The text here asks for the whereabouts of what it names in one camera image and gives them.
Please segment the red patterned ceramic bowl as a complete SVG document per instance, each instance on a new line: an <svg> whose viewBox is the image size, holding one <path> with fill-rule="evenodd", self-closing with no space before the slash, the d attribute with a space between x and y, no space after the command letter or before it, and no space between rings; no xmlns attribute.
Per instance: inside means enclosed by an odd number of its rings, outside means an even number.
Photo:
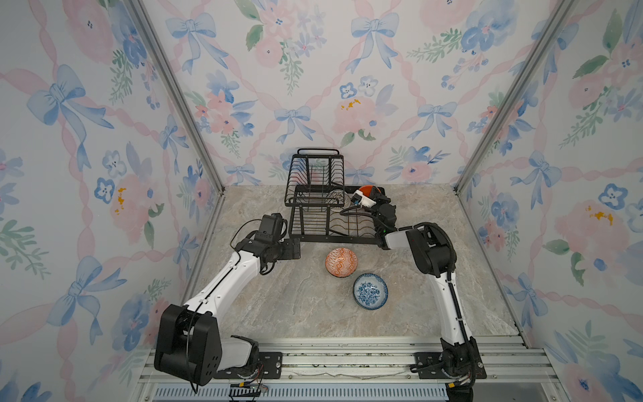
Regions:
<svg viewBox="0 0 643 402"><path fill-rule="evenodd" d="M355 273L358 268L356 253L348 248L336 248L330 251L325 259L325 268L336 278L345 278Z"/></svg>

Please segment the orange plastic bowl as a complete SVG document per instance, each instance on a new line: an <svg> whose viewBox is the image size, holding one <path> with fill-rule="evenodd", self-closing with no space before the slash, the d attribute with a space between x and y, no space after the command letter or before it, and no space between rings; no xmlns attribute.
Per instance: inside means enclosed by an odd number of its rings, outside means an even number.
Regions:
<svg viewBox="0 0 643 402"><path fill-rule="evenodd" d="M368 198L372 198L376 194L385 195L384 190L382 188L378 187L378 186L375 186L375 185L365 185L365 186L360 187L358 190L362 193L363 196L368 197Z"/></svg>

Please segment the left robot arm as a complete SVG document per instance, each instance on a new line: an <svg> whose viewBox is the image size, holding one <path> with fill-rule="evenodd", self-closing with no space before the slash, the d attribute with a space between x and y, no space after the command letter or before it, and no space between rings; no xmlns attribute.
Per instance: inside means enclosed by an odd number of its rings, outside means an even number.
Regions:
<svg viewBox="0 0 643 402"><path fill-rule="evenodd" d="M301 258L300 242L286 237L287 221L281 214L266 214L258 222L258 229L232 246L229 261L202 291L162 313L154 368L186 380L194 393L217 375L254 380L265 370L256 340L223 338L220 330L226 313L251 281L270 274L278 261Z"/></svg>

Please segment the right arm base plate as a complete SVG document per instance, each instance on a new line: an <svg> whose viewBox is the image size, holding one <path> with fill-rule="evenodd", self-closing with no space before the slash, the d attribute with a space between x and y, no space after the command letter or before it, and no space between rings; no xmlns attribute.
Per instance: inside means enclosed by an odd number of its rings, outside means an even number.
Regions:
<svg viewBox="0 0 643 402"><path fill-rule="evenodd" d="M421 380L455 381L471 374L472 364L469 358L449 362L440 352L417 352L413 357L415 361L410 365L410 371Z"/></svg>

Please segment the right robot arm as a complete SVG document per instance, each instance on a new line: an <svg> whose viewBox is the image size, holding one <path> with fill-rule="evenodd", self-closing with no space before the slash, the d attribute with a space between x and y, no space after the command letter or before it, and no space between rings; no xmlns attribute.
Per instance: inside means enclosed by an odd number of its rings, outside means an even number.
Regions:
<svg viewBox="0 0 643 402"><path fill-rule="evenodd" d="M421 222L398 228L396 207L382 194L357 192L352 199L358 212L372 219L378 245L385 249L410 250L417 270L430 278L440 318L442 351L435 363L410 366L412 373L441 373L452 390L470 390L480 368L477 342L468 328L456 288L457 252L448 234L437 224Z"/></svg>

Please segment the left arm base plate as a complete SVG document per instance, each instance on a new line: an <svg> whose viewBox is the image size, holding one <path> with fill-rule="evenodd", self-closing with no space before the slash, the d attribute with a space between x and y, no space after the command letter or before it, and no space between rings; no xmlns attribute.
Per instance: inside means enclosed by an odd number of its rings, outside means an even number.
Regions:
<svg viewBox="0 0 643 402"><path fill-rule="evenodd" d="M228 368L218 371L215 380L279 380L283 366L283 353L259 352L250 357L249 363L243 367Z"/></svg>

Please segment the white lattice pattern bowl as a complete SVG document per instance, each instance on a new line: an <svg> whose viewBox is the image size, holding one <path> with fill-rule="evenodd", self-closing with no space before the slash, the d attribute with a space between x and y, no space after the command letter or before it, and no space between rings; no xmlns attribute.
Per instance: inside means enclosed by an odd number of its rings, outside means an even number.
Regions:
<svg viewBox="0 0 643 402"><path fill-rule="evenodd" d="M332 208L343 208L346 203L346 193L342 189L335 189L328 194L328 204Z"/></svg>

